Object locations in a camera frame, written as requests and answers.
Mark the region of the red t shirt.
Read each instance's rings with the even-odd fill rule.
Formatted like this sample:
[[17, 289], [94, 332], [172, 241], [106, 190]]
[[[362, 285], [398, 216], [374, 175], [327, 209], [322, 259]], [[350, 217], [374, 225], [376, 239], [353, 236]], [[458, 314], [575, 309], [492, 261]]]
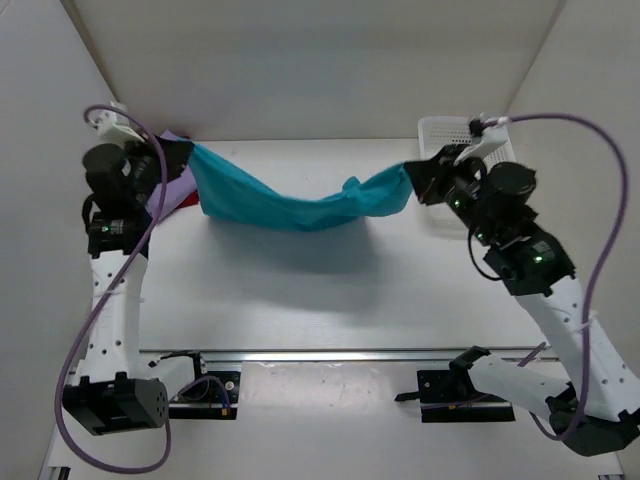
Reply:
[[191, 192], [179, 205], [180, 208], [186, 208], [197, 205], [199, 203], [199, 194], [197, 191]]

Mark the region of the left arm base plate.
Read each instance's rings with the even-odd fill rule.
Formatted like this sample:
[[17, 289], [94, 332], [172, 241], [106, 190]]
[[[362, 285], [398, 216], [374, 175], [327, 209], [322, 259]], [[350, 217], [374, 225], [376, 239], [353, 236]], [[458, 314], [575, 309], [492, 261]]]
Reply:
[[171, 401], [171, 420], [232, 421], [237, 418], [242, 368], [239, 363], [206, 363], [206, 380]]

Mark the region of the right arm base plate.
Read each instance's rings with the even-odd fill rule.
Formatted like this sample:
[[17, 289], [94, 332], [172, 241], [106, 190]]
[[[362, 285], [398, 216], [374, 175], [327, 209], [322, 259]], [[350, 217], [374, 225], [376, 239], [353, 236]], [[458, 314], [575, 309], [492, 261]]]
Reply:
[[416, 375], [417, 389], [397, 394], [394, 401], [417, 401], [423, 424], [515, 421], [509, 402], [495, 395], [465, 390], [449, 370], [418, 370]]

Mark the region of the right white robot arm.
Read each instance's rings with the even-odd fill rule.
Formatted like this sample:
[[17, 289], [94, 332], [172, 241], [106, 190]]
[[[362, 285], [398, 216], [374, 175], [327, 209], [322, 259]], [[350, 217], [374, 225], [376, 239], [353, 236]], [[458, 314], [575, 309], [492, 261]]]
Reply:
[[549, 378], [473, 346], [428, 380], [420, 393], [427, 408], [463, 406], [489, 395], [545, 421], [552, 436], [591, 457], [625, 449], [639, 437], [639, 380], [590, 313], [575, 266], [560, 242], [535, 222], [527, 201], [534, 170], [514, 162], [487, 167], [461, 159], [447, 145], [428, 160], [405, 163], [418, 201], [445, 204], [486, 247], [495, 280], [535, 321], [568, 377]]

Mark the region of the teal cloth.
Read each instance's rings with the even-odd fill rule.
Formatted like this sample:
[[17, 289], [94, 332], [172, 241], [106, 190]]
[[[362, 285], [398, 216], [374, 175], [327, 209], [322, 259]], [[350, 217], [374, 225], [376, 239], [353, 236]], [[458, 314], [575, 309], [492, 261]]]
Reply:
[[188, 166], [205, 215], [274, 230], [315, 232], [360, 218], [395, 215], [413, 193], [402, 164], [364, 182], [350, 177], [340, 192], [318, 200], [282, 195], [200, 145], [193, 147]]

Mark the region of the lilac t shirt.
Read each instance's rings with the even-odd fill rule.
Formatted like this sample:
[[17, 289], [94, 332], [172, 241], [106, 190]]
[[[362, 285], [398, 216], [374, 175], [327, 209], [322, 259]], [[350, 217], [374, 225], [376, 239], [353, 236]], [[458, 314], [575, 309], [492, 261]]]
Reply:
[[[165, 130], [160, 135], [160, 138], [167, 140], [178, 140], [181, 137], [173, 134], [169, 130]], [[169, 181], [169, 183], [167, 184], [164, 203], [159, 214], [160, 221], [166, 218], [176, 209], [179, 209], [180, 203], [193, 191], [197, 191], [196, 180], [191, 169], [187, 166], [179, 178], [173, 181]], [[160, 193], [161, 185], [158, 185], [146, 205], [146, 210], [152, 216], [152, 218], [155, 218], [157, 216], [156, 210], [160, 203]]]

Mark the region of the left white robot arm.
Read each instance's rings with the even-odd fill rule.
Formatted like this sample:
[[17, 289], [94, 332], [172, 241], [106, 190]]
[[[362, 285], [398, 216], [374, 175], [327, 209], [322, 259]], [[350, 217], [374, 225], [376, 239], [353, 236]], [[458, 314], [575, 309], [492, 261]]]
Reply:
[[144, 142], [102, 143], [82, 159], [91, 190], [82, 217], [88, 235], [93, 306], [87, 350], [62, 406], [90, 434], [155, 429], [179, 392], [206, 395], [210, 377], [194, 353], [141, 355], [139, 315], [149, 257], [146, 204], [161, 181], [157, 153]]

